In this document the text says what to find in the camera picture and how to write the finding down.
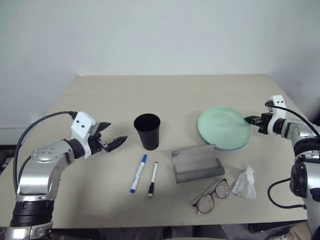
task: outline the stack of plates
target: stack of plates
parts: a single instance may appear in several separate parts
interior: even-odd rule
[[[205,110],[198,119],[201,136],[209,144],[223,151],[244,147],[250,138],[251,127],[238,111],[223,106]]]

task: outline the beige table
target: beige table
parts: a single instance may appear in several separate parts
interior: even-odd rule
[[[242,149],[216,151],[232,186],[243,169],[254,169],[257,200],[233,193],[215,199],[210,214],[196,215],[192,200],[212,178],[176,184],[171,151],[205,144],[197,130],[201,112],[213,106],[231,107],[244,116],[267,111],[271,95],[283,95],[288,108],[298,111],[286,94],[265,75],[213,76],[85,76],[77,77],[49,111],[84,111],[98,121],[112,123],[102,134],[109,142],[128,135],[127,141],[111,153],[100,152],[78,159],[62,174],[53,212],[55,228],[139,227],[260,223],[306,219],[303,209],[281,209],[267,197],[268,186],[290,176],[294,160],[291,142],[280,136],[258,133],[252,127],[249,143]],[[143,113],[161,119],[160,144],[154,151],[142,148],[133,127]],[[20,151],[23,162],[38,145],[71,136],[72,119],[57,116],[41,123]],[[137,192],[129,189],[143,154],[147,163]],[[147,192],[154,161],[159,162],[154,197]],[[12,216],[15,195],[12,164],[0,176],[0,226]],[[284,183],[272,190],[283,205],[300,204]]]

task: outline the blue marker cap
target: blue marker cap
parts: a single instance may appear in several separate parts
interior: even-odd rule
[[[147,155],[147,154],[145,154],[145,155],[143,156],[143,158],[142,158],[141,162],[146,163],[147,156],[148,156],[148,155]]]

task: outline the white tissue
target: white tissue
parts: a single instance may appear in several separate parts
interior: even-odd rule
[[[246,199],[257,199],[254,183],[254,170],[248,166],[246,170],[239,175],[238,180],[231,191]]]

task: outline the black cup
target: black cup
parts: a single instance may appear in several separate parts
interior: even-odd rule
[[[146,150],[155,150],[159,146],[160,119],[152,113],[138,116],[133,123],[142,145]]]

